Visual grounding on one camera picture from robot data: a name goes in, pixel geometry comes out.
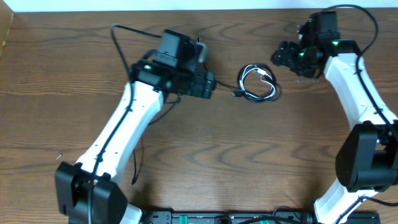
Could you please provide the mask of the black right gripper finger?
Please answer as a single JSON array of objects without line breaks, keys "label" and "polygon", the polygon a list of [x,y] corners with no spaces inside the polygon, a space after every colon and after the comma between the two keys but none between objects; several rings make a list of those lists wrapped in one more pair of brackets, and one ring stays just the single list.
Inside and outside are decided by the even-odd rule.
[{"label": "black right gripper finger", "polygon": [[283,65],[283,57],[281,55],[273,54],[270,58],[270,61],[275,65],[275,66],[281,66]]},{"label": "black right gripper finger", "polygon": [[290,43],[288,41],[283,41],[279,44],[277,49],[277,55],[288,55],[290,53]]}]

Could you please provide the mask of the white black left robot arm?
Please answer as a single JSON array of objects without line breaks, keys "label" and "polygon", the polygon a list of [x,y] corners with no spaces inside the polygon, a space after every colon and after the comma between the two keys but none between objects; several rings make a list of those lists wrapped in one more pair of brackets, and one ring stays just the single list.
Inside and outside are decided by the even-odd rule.
[{"label": "white black left robot arm", "polygon": [[121,101],[97,139],[74,165],[62,162],[55,172],[60,213],[70,223],[139,223],[144,212],[119,185],[142,134],[169,93],[209,99],[214,89],[215,74],[196,63],[133,64]]}]

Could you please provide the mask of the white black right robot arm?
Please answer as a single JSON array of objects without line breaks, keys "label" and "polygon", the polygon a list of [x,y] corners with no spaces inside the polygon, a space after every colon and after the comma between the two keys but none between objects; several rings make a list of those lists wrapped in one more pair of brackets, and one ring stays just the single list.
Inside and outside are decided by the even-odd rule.
[{"label": "white black right robot arm", "polygon": [[336,7],[316,12],[283,41],[271,62],[300,77],[324,75],[345,111],[350,133],[335,159],[336,180],[313,204],[315,223],[346,223],[365,200],[397,185],[397,115],[380,97],[364,65],[364,50],[342,39]]}]

